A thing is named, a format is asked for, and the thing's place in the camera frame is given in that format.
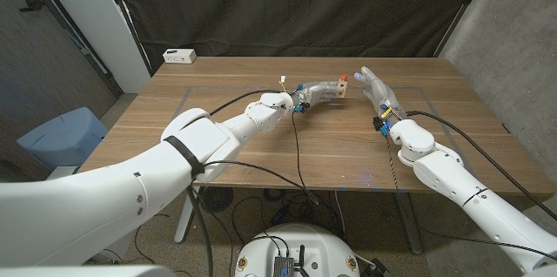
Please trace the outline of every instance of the electrical outlet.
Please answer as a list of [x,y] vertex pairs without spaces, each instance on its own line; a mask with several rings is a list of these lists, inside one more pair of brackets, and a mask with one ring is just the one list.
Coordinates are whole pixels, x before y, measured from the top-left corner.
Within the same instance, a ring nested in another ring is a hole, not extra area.
[[193,49],[168,49],[163,54],[169,64],[191,64],[197,57]]

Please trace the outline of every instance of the wire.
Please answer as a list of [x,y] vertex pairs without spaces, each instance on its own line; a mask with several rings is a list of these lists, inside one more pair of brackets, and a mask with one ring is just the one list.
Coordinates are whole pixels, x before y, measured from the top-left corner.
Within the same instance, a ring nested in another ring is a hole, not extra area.
[[120,263],[123,263],[123,264],[124,264],[124,260],[122,260],[122,258],[120,257],[120,255],[116,254],[116,252],[111,251],[111,250],[109,250],[109,249],[103,249],[103,251],[108,251],[108,252],[110,252],[110,253],[116,255],[116,257],[118,258],[118,260],[120,261]]
[[203,232],[203,239],[205,240],[205,248],[207,251],[207,263],[209,264],[209,276],[213,277],[213,261],[212,261],[212,249],[211,249],[211,240],[209,239],[209,231],[207,230],[207,226],[205,225],[205,221],[203,220],[203,215],[201,214],[201,209],[199,208],[199,203],[193,196],[193,191],[191,190],[193,186],[189,185],[185,188],[185,191],[188,193],[188,197],[191,201],[191,206],[193,206],[193,212],[198,216],[199,226],[201,226],[201,230]]
[[370,260],[368,260],[368,259],[364,258],[363,256],[358,255],[358,254],[356,254],[356,253],[355,253],[354,255],[356,255],[356,258],[358,258],[359,260],[362,260],[362,261],[364,261],[365,263],[367,263],[367,264],[369,264],[369,265],[373,265],[373,266],[375,267],[375,264],[374,264],[372,261],[370,261]]
[[541,201],[536,199],[524,186],[522,186],[518,181],[516,181],[505,169],[503,169],[503,167],[499,166],[499,164],[497,164],[497,162],[494,159],[492,159],[479,145],[477,145],[472,140],[472,138],[468,137],[468,135],[465,134],[461,129],[457,128],[456,125],[453,125],[453,124],[449,123],[448,121],[444,120],[441,117],[432,115],[432,114],[430,114],[428,112],[424,112],[424,111],[409,111],[406,114],[408,116],[413,116],[413,115],[427,116],[429,118],[433,118],[433,119],[439,121],[443,125],[449,126],[451,129],[455,130],[464,139],[466,139],[468,142],[470,142],[470,144],[476,150],[478,150],[478,152],[480,152],[480,154],[483,155],[490,163],[492,163],[495,166],[495,168],[497,168],[505,177],[507,177],[507,179],[509,181],[511,181],[514,186],[519,188],[519,190],[521,190],[529,199],[531,199],[537,206],[539,206],[544,212],[546,212],[554,220],[557,220],[557,214],[555,214],[552,210],[550,210],[547,206],[545,206]]
[[[194,188],[191,189],[198,197],[198,202],[201,203],[204,207],[206,211],[210,211],[210,209],[207,207],[207,205],[205,204],[205,201],[203,199],[203,195],[199,194]],[[225,224],[222,222],[222,220],[220,220],[217,215],[215,215],[215,213],[213,212],[209,212],[209,214],[215,219],[217,220],[217,222],[220,224],[221,227],[223,227],[223,229],[226,232],[226,236],[228,237],[228,240],[230,241],[230,263],[228,264],[228,276],[232,277],[232,260],[234,257],[234,241],[232,241],[232,236],[230,235],[230,233],[228,232],[228,229],[226,229]]]
[[[263,233],[265,234],[265,236],[270,237],[270,236],[269,236],[269,233],[267,233],[267,231],[265,230],[265,228],[267,227],[267,225],[265,224],[265,218],[263,217],[263,201],[262,201],[260,198],[254,197],[254,196],[247,197],[247,198],[242,199],[241,201],[239,201],[239,202],[234,206],[234,208],[232,209],[232,215],[231,215],[231,217],[232,217],[232,227],[234,228],[234,232],[236,233],[236,235],[238,236],[238,238],[239,238],[240,241],[242,242],[242,247],[245,246],[245,242],[244,242],[244,240],[242,239],[242,237],[240,236],[240,233],[238,232],[238,229],[236,228],[236,221],[234,220],[234,212],[236,212],[236,209],[238,208],[238,206],[240,206],[240,204],[244,203],[244,202],[247,201],[248,199],[256,199],[256,200],[259,202],[259,211],[261,212],[261,222],[263,223]],[[271,240],[272,240],[272,242],[275,244],[275,246],[277,247],[277,249],[278,249],[278,256],[280,256],[280,247],[279,247],[279,244],[277,244],[277,241],[275,241],[273,238],[271,238]]]
[[339,196],[337,195],[336,190],[334,192],[334,198],[337,200],[337,206],[339,207],[340,219],[342,220],[342,232],[346,235],[345,217],[342,215],[342,209],[340,208],[340,203],[339,203]]
[[[165,217],[170,217],[169,215],[166,214],[155,214],[155,216],[165,216]],[[151,262],[152,265],[157,265],[157,263],[155,262],[155,260],[153,260],[152,258],[150,258],[149,256],[145,255],[143,252],[141,252],[141,250],[139,250],[138,247],[138,233],[139,233],[139,229],[141,229],[141,226],[144,224],[141,224],[138,229],[136,230],[136,235],[133,238],[133,244],[136,246],[136,250],[138,250],[138,253],[141,254],[143,257],[145,257],[147,260],[149,260]]]
[[292,126],[294,127],[294,137],[296,138],[296,158],[298,161],[298,176],[299,180],[302,181],[302,186],[305,188],[304,179],[302,178],[302,172],[299,170],[299,143],[298,143],[298,132],[296,131],[296,123],[294,122],[294,113],[292,113]]
[[245,97],[247,97],[247,96],[250,96],[250,95],[252,95],[252,94],[257,94],[257,93],[281,93],[281,91],[269,89],[269,90],[257,90],[257,91],[247,92],[246,94],[240,95],[239,97],[234,98],[232,101],[230,101],[230,102],[228,102],[228,103],[226,103],[226,104],[220,106],[220,107],[217,108],[216,110],[211,111],[211,112],[209,113],[209,116],[212,116],[212,115],[216,114],[217,112],[219,112],[219,111],[221,111],[222,109],[224,109],[226,106],[231,105],[231,104],[233,104],[233,103],[236,103],[236,102],[238,102],[238,101],[239,101],[240,99],[242,99],[242,98],[245,98]]
[[276,172],[274,172],[274,171],[272,171],[272,170],[270,170],[270,169],[267,169],[267,168],[264,168],[264,167],[261,167],[261,166],[252,165],[252,164],[248,164],[248,163],[244,163],[244,162],[238,162],[238,161],[236,161],[236,160],[214,160],[214,161],[212,161],[212,162],[209,162],[209,163],[204,164],[204,166],[207,167],[207,166],[209,166],[209,165],[220,164],[220,163],[247,166],[247,167],[259,169],[259,170],[264,171],[264,172],[268,172],[268,173],[270,173],[270,174],[272,174],[272,175],[274,175],[274,176],[276,176],[276,177],[278,177],[278,178],[280,178],[280,179],[282,179],[282,180],[288,182],[289,184],[291,184],[291,185],[293,185],[293,186],[296,186],[296,187],[299,188],[300,190],[304,191],[304,192],[310,197],[310,199],[312,199],[313,203],[315,203],[316,205],[319,204],[319,201],[317,200],[317,198],[315,197],[315,195],[313,195],[313,193],[311,193],[311,192],[310,192],[309,190],[307,190],[305,187],[303,187],[303,186],[301,186],[301,185],[295,183],[294,181],[289,180],[289,179],[286,178],[286,177],[283,177],[283,176],[279,175],[278,173],[276,173]]
[[288,245],[286,244],[286,241],[284,239],[280,238],[280,237],[266,235],[266,236],[262,236],[262,237],[253,238],[253,239],[250,240],[250,242],[255,241],[255,240],[267,239],[267,238],[269,238],[271,240],[273,240],[273,239],[281,240],[282,243],[284,243],[285,246],[286,246],[286,257],[290,256],[290,247],[288,247]]
[[178,270],[178,271],[174,271],[174,273],[184,273],[187,274],[190,277],[193,277],[193,275],[191,275],[190,273],[186,272],[185,270]]
[[132,262],[134,262],[134,261],[136,261],[136,260],[147,260],[147,259],[146,259],[146,258],[144,258],[144,257],[140,257],[140,258],[135,258],[135,259],[133,259],[133,260],[128,260],[128,261],[127,261],[127,262],[125,262],[124,264],[130,264],[130,263],[132,263]]
[[[391,146],[389,144],[389,158],[391,159],[391,172],[394,175],[394,166],[393,166],[393,156],[391,154]],[[396,188],[397,188],[397,195],[399,194],[399,187],[395,184]],[[429,230],[424,228],[423,226],[421,226],[418,222],[418,220],[414,220],[413,217],[410,216],[410,213],[406,211],[406,208],[404,207],[404,205],[400,205],[400,207],[402,207],[402,211],[403,213],[406,215],[406,217],[419,229],[421,229],[422,231],[425,231],[426,233],[432,234],[432,235],[436,235],[436,236],[440,236],[443,238],[447,238],[447,239],[453,239],[453,240],[462,240],[462,241],[469,241],[469,242],[477,242],[477,243],[485,243],[485,244],[491,244],[491,245],[496,245],[496,246],[502,246],[502,247],[514,247],[514,248],[518,248],[521,250],[526,250],[529,252],[533,252],[533,253],[537,253],[537,254],[541,254],[543,256],[548,257],[549,259],[552,260],[557,260],[557,257],[554,257],[553,255],[549,255],[547,253],[543,253],[542,251],[539,250],[535,250],[529,247],[523,247],[523,246],[517,246],[514,244],[509,244],[509,243],[503,243],[503,242],[495,242],[495,241],[486,241],[486,240],[478,240],[478,239],[470,239],[470,238],[463,238],[463,237],[457,237],[457,236],[452,236],[452,235],[448,235],[448,234],[443,234],[443,233],[436,233],[433,230]]]

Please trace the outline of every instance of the black connector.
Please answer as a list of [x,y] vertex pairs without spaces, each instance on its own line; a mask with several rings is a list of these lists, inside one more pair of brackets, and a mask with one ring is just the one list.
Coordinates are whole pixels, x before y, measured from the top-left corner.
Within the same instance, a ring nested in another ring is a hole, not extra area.
[[383,120],[381,120],[378,116],[373,117],[373,128],[375,128],[375,131],[381,130],[382,127]]

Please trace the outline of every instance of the wooden table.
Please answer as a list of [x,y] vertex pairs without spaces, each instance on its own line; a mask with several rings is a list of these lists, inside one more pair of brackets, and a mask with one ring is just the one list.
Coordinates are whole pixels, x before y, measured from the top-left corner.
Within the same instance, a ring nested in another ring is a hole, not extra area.
[[[212,111],[248,91],[277,88],[281,75],[287,87],[310,81],[337,80],[365,65],[389,84],[407,111],[440,115],[467,132],[526,189],[548,197],[554,183],[493,115],[464,78],[440,58],[199,57],[193,64],[163,64],[145,89],[112,127],[84,163],[81,172],[115,164],[154,146],[168,123],[192,107]],[[362,84],[349,78],[346,98],[295,114],[300,165],[310,189],[394,191],[385,138],[372,128],[375,111],[361,93]],[[239,113],[258,95],[244,98],[216,114],[222,122]],[[457,133],[423,116],[414,119],[438,142],[460,153],[466,167],[495,192],[520,193],[500,172]],[[393,159],[399,189],[431,193],[411,168]],[[248,143],[238,160],[260,165],[299,182],[292,122],[283,119],[273,132]],[[231,166],[211,186],[288,188],[276,177]]]

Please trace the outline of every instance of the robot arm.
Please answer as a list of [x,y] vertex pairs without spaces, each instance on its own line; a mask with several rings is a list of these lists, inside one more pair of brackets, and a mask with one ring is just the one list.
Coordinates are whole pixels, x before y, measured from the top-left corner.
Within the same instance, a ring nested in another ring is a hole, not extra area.
[[[400,161],[413,168],[416,177],[437,193],[459,205],[491,240],[557,254],[557,238],[489,190],[464,168],[459,154],[436,143],[433,135],[406,118],[393,91],[369,69],[354,75],[366,83],[365,95],[372,101],[384,126],[382,132],[401,145]],[[522,273],[553,260],[514,247],[501,247]]]
[[0,267],[82,264],[175,199],[194,179],[214,180],[243,144],[294,110],[333,97],[330,83],[290,96],[266,93],[242,115],[215,123],[198,108],[166,127],[161,142],[122,163],[41,182],[0,184]]

